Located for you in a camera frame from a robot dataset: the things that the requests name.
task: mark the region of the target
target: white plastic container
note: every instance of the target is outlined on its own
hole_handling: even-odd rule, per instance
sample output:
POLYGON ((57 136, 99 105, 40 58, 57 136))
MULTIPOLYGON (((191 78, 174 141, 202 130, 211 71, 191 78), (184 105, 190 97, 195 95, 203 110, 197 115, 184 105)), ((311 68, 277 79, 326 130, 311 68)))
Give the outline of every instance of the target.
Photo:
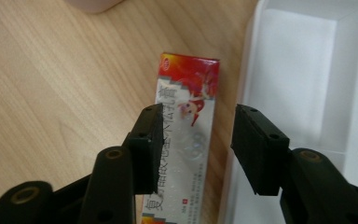
MULTIPOLYGON (((358 186, 358 0, 261 0, 245 45, 239 103, 326 155, 358 186)), ((284 223, 230 157, 221 223, 284 223)))

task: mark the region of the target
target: white tray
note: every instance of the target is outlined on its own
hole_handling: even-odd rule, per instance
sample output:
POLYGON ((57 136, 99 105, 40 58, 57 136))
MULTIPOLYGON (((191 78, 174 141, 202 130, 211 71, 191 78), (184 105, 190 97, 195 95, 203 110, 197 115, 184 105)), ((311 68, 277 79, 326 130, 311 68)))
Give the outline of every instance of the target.
MULTIPOLYGON (((261 0, 252 27, 239 103, 358 186, 358 0, 261 0)), ((232 154, 227 170, 221 223, 284 223, 280 197, 254 196, 232 154)))

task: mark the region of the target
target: wooden table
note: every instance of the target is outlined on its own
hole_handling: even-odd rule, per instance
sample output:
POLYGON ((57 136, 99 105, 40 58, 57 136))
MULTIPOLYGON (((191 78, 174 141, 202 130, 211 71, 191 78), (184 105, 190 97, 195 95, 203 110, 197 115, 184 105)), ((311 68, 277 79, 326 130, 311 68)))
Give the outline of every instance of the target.
POLYGON ((87 14, 62 0, 0 0, 0 196, 24 181, 59 189, 89 174, 154 103, 168 51, 221 60, 202 207, 202 223, 216 223, 255 3, 125 0, 87 14))

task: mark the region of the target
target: table surface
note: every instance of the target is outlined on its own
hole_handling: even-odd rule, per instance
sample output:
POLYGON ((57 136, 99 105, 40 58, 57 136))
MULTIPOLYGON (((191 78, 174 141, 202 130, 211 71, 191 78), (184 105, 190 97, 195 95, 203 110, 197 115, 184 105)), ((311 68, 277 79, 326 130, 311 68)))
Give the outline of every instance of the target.
POLYGON ((255 4, 125 0, 88 14, 62 0, 0 0, 0 196, 29 180, 59 189, 89 174, 154 103, 165 51, 221 62, 201 212, 201 223, 216 223, 255 4))

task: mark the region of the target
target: wood grain surface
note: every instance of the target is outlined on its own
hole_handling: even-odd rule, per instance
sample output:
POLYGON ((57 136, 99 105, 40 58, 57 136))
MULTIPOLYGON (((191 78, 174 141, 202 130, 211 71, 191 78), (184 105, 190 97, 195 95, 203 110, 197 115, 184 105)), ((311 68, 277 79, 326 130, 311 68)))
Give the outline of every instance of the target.
POLYGON ((62 0, 0 0, 0 196, 29 180, 59 189, 88 175, 154 103, 167 51, 221 60, 201 221, 217 223, 255 3, 125 0, 87 14, 62 0))

